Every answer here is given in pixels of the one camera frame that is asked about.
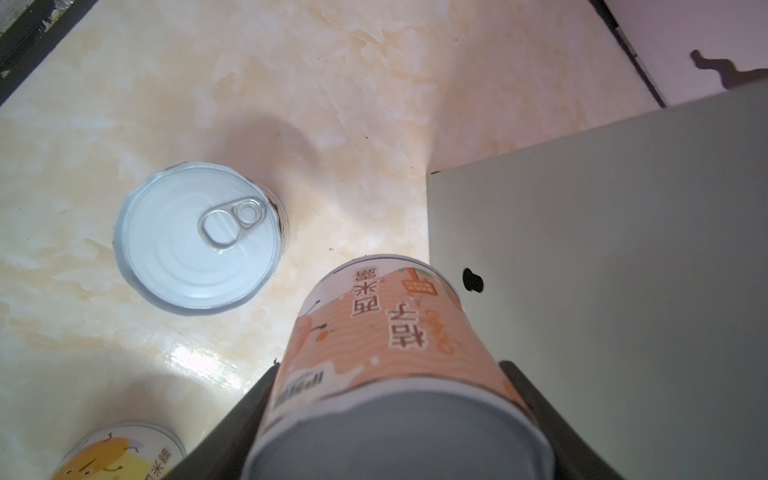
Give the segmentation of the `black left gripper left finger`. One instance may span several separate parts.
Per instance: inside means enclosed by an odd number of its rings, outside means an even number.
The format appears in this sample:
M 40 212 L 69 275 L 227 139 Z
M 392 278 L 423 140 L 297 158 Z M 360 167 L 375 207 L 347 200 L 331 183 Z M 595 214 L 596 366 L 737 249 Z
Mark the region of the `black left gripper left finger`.
M 165 479 L 239 479 L 267 408 L 279 367 L 280 364 L 275 363 Z

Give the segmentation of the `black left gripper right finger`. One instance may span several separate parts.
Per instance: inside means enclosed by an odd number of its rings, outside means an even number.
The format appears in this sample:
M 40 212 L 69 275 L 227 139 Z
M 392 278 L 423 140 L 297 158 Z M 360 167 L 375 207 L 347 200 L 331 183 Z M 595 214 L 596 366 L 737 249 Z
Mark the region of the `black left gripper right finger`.
M 555 479 L 623 479 L 582 439 L 513 362 L 503 360 L 499 366 L 520 393 L 553 449 Z

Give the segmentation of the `orange label small can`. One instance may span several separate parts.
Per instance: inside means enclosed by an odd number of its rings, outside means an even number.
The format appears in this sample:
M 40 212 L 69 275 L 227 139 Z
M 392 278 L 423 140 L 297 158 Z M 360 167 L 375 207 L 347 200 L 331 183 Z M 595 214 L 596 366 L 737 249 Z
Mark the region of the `orange label small can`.
M 294 324 L 246 479 L 551 479 L 529 408 L 429 265 L 352 260 Z

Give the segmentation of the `grey metal cabinet counter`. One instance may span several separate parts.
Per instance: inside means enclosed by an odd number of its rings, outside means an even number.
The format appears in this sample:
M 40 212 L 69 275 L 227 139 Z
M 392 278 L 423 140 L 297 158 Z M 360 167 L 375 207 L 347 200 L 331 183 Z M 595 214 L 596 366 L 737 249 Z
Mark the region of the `grey metal cabinet counter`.
M 767 87 L 427 179 L 431 264 L 627 479 L 767 475 Z

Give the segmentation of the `yellow label small can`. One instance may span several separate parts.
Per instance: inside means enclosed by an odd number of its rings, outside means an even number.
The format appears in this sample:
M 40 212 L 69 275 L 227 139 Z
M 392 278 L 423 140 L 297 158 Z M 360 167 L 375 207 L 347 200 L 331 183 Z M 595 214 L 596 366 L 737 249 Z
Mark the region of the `yellow label small can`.
M 64 457 L 53 477 L 161 479 L 186 456 L 184 445 L 170 430 L 144 421 L 122 422 L 81 439 Z

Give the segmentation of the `pink label small can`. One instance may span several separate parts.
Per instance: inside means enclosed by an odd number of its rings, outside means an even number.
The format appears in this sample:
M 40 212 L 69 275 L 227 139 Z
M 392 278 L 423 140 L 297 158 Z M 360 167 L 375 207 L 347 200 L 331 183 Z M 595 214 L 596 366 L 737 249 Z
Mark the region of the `pink label small can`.
M 289 238 L 266 187 L 214 163 L 149 176 L 124 200 L 113 231 L 118 269 L 146 301 L 184 316 L 250 301 L 274 275 Z

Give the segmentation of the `black aluminium frame rail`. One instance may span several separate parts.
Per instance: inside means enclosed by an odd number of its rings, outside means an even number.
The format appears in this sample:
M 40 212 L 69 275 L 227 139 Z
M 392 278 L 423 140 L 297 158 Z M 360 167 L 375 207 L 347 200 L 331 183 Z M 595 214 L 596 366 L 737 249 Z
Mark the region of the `black aluminium frame rail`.
M 96 3 L 97 0 L 1 2 L 1 104 Z

